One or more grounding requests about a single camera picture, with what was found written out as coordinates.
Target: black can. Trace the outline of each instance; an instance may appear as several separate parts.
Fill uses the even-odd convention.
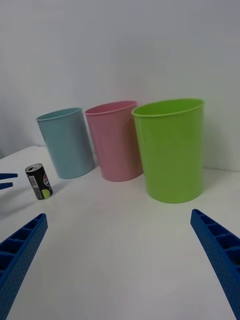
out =
[[[48,199],[53,194],[53,189],[41,163],[28,166],[25,172],[38,200]]]

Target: white table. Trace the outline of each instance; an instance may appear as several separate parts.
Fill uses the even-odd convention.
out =
[[[25,168],[43,163],[54,195],[37,200]],[[198,208],[240,236],[240,173],[205,170],[197,199],[152,199],[144,176],[109,182],[97,167],[59,179],[45,147],[0,160],[0,242],[38,214],[48,230],[8,320],[234,320],[191,225]]]

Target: white background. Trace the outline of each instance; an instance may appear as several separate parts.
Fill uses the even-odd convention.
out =
[[[0,0],[0,151],[35,118],[120,99],[196,97],[205,165],[240,171],[238,0]]]

